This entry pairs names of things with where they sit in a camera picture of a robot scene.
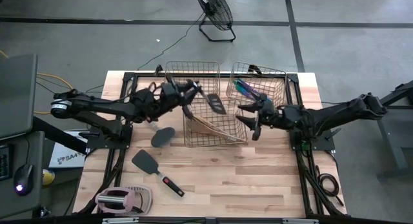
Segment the wooden tabletop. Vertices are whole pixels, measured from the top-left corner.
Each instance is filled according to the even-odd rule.
[[[123,74],[124,71],[108,72],[102,98],[119,98]],[[322,108],[315,75],[298,73],[298,77],[304,105]],[[163,78],[139,79],[138,88],[147,87],[152,81],[158,84]],[[221,78],[222,98],[227,83],[228,79]],[[102,116],[114,118],[108,114]],[[296,156],[290,149],[287,132],[264,128],[259,141],[251,141],[252,132],[248,132],[246,145],[188,148],[184,145],[180,108],[159,118],[157,125],[175,128],[176,137],[164,148],[153,148],[150,140],[154,131],[147,123],[135,124],[121,180],[122,187],[144,185],[152,189],[153,205],[148,216],[305,216]],[[184,190],[183,198],[155,174],[145,174],[132,164],[131,159],[141,149],[154,156],[159,163],[159,171]],[[74,212],[81,210],[102,184],[107,155],[108,150],[101,149],[86,159]],[[328,154],[314,152],[314,160],[321,173],[332,174],[339,180],[336,165]],[[308,191],[315,210],[314,193],[312,189]],[[340,211],[346,212],[335,198],[331,201]]]

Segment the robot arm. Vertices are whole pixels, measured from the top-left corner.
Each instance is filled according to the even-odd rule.
[[[261,125],[283,130],[296,128],[302,132],[305,139],[314,139],[325,130],[357,119],[381,119],[387,113],[379,99],[370,93],[320,110],[306,109],[302,105],[285,105],[274,108],[265,94],[261,94],[256,100],[251,105],[238,106],[247,112],[257,112],[256,118],[237,116],[250,130],[254,131],[252,140],[258,140]]]
[[[218,95],[205,95],[198,82],[188,80],[186,83],[176,83],[170,75],[166,77],[166,80],[166,83],[159,86],[152,83],[148,88],[132,92],[128,96],[128,102],[123,102],[124,99],[115,101],[99,99],[75,89],[55,94],[51,113],[57,118],[73,118],[88,123],[110,137],[120,136],[122,123],[120,120],[106,120],[94,112],[119,115],[127,121],[142,123],[158,121],[163,114],[182,106],[184,114],[191,118],[192,113],[188,105],[200,93],[211,106],[212,111],[220,114],[226,113]]]

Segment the floor fan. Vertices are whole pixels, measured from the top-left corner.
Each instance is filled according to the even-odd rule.
[[[209,41],[212,42],[233,42],[236,38],[234,31],[232,30],[232,19],[231,10],[228,7],[228,4],[225,0],[198,0],[201,8],[204,10],[204,18],[199,24],[199,31],[208,38]],[[220,39],[214,40],[211,39],[203,30],[202,25],[205,23],[205,19],[209,18],[212,24],[214,24],[219,30],[227,31],[230,30],[232,35],[234,36],[232,39]]]

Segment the metal wire basket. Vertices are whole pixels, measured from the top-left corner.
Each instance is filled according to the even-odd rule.
[[[211,111],[207,103],[193,103],[191,111],[195,117],[200,117],[217,129],[223,131],[227,136],[217,136],[206,134],[195,130],[194,120],[184,116],[184,137],[187,147],[211,147],[217,145],[233,145],[247,142],[247,130],[235,115],[243,115],[243,111],[238,109],[240,101],[222,100],[227,115],[216,114]]]
[[[243,105],[254,102],[253,99],[246,97],[239,91],[240,88],[236,83],[238,79],[241,79],[255,91],[266,94],[275,107],[284,105],[286,78],[286,73],[280,70],[236,62],[232,66],[227,96],[242,101]]]
[[[166,74],[172,74],[175,81],[186,83],[188,79],[199,81],[205,94],[219,95],[219,64],[216,62],[170,61],[166,63]],[[193,103],[203,102],[201,94],[197,94]]]

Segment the red spatula handle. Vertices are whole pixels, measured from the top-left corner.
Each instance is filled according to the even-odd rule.
[[[163,181],[163,183],[168,185],[168,187],[170,189],[172,189],[174,192],[176,192],[176,194],[180,195],[181,197],[183,197],[185,195],[185,193],[178,186],[176,186],[176,184],[174,182],[172,182],[172,180],[170,180],[166,176],[164,178],[162,178],[162,181]]]

